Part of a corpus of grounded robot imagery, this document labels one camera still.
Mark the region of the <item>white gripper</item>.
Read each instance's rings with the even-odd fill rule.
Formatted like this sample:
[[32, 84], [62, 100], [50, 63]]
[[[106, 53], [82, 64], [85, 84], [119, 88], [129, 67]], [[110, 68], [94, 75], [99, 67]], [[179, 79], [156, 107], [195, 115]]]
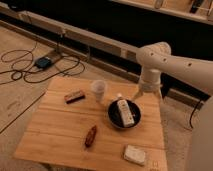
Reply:
[[139, 78], [139, 90], [133, 96], [133, 101], [143, 96], [143, 92], [155, 92], [158, 101], [163, 100], [160, 90], [161, 72], [156, 69], [143, 67]]

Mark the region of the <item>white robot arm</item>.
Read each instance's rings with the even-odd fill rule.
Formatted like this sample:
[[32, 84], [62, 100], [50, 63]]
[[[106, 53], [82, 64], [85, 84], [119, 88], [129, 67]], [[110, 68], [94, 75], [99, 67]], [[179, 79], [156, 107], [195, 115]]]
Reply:
[[185, 171], [213, 171], [213, 61], [173, 56], [166, 42], [139, 48], [136, 60], [142, 66], [140, 93], [158, 91], [166, 73], [210, 96], [193, 129]]

